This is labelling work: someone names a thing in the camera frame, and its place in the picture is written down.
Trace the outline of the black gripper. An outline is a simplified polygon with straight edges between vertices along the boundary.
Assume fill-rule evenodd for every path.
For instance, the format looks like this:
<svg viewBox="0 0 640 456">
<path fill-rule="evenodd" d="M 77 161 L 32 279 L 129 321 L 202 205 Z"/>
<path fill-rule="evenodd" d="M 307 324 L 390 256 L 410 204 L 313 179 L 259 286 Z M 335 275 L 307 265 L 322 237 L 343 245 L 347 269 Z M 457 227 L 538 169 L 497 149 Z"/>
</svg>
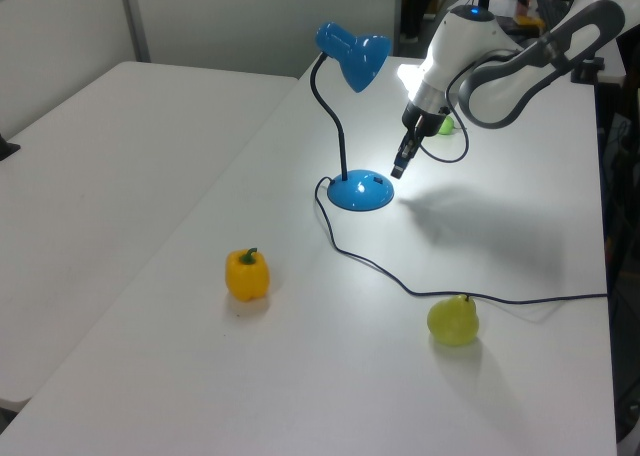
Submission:
<svg viewBox="0 0 640 456">
<path fill-rule="evenodd" d="M 391 170 L 391 176 L 401 179 L 411 160 L 420 148 L 420 142 L 415 136 L 431 137 L 436 135 L 441 128 L 441 114 L 429 113 L 409 101 L 404 109 L 402 124 L 406 129 L 400 142 Z"/>
</svg>

